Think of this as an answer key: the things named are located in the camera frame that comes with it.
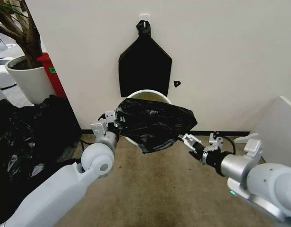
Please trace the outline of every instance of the black baseboard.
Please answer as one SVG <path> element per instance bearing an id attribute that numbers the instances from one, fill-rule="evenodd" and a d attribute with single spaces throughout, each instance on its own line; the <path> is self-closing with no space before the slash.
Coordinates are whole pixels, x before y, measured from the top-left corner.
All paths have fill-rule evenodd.
<path id="1" fill-rule="evenodd" d="M 93 134 L 91 129 L 82 129 L 82 134 Z M 214 131 L 190 131 L 189 133 L 194 136 L 209 136 Z M 218 131 L 222 136 L 247 136 L 249 131 Z"/>
<path id="2" fill-rule="evenodd" d="M 92 129 L 82 129 L 81 133 L 85 135 L 90 135 L 90 134 L 93 134 L 93 131 Z"/>
<path id="3" fill-rule="evenodd" d="M 190 131 L 189 133 L 194 136 L 209 136 L 214 131 Z M 249 131 L 218 131 L 222 136 L 248 136 Z"/>

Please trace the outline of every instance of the black cable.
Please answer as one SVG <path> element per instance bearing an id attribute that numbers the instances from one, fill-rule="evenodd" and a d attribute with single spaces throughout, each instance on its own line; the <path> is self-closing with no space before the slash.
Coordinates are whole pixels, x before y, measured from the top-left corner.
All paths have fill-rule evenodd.
<path id="1" fill-rule="evenodd" d="M 228 138 L 227 136 L 221 136 L 221 137 L 222 138 L 225 138 L 228 142 L 231 143 L 231 146 L 232 146 L 232 154 L 235 155 L 236 154 L 236 146 L 235 146 L 234 142 L 230 138 Z"/>
<path id="2" fill-rule="evenodd" d="M 84 151 L 85 150 L 85 147 L 84 147 L 84 143 L 82 142 L 82 140 L 80 140 L 80 145 L 81 145 L 82 151 Z"/>
<path id="3" fill-rule="evenodd" d="M 80 141 L 80 145 L 81 145 L 81 149 L 84 151 L 85 150 L 85 147 L 84 147 L 84 144 L 87 144 L 87 145 L 92 145 L 94 143 L 88 143 L 86 141 L 83 141 L 82 139 L 79 140 Z"/>
<path id="4" fill-rule="evenodd" d="M 86 142 L 86 141 L 83 141 L 82 139 L 80 140 L 80 142 L 83 142 L 84 144 L 87 144 L 87 145 L 92 145 L 92 144 L 94 144 L 94 143 L 88 143 L 88 142 Z"/>

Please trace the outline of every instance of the green light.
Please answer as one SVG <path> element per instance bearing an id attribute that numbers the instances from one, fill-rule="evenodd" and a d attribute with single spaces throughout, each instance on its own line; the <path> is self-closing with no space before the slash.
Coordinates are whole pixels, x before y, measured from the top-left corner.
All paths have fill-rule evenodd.
<path id="1" fill-rule="evenodd" d="M 236 192 L 234 192 L 233 190 L 230 190 L 230 193 L 232 193 L 233 195 L 236 195 Z"/>

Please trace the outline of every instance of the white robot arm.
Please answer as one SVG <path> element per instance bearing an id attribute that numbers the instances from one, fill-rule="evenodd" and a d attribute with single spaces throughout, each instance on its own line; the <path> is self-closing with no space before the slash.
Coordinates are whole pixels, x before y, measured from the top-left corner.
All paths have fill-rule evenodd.
<path id="1" fill-rule="evenodd" d="M 232 194 L 273 219 L 276 225 L 291 226 L 291 168 L 272 163 L 258 165 L 262 154 L 260 140 L 249 139 L 244 148 L 246 154 L 236 156 L 221 152 L 223 139 L 216 132 L 211 133 L 211 145 L 206 148 L 193 135 L 185 134 L 181 139 L 194 158 L 228 177 Z"/>
<path id="2" fill-rule="evenodd" d="M 31 192 L 0 227 L 54 226 L 85 195 L 88 186 L 112 169 L 119 136 L 107 131 L 109 120 L 92 126 L 95 143 L 87 147 L 81 163 L 67 165 Z"/>

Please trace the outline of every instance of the black trash bag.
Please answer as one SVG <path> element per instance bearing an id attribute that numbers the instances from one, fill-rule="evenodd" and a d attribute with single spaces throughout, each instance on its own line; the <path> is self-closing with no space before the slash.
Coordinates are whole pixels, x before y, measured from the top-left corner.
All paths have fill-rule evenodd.
<path id="1" fill-rule="evenodd" d="M 119 57 L 121 97 L 151 89 L 168 95 L 172 58 L 151 38 L 148 21 L 137 25 L 138 39 Z"/>
<path id="2" fill-rule="evenodd" d="M 50 96 L 22 108 L 0 101 L 0 223 L 59 168 L 75 162 L 60 156 L 80 135 L 67 100 Z"/>
<path id="3" fill-rule="evenodd" d="M 197 125 L 191 110 L 157 101 L 126 98 L 116 111 L 120 134 L 135 141 L 143 153 L 172 146 Z"/>

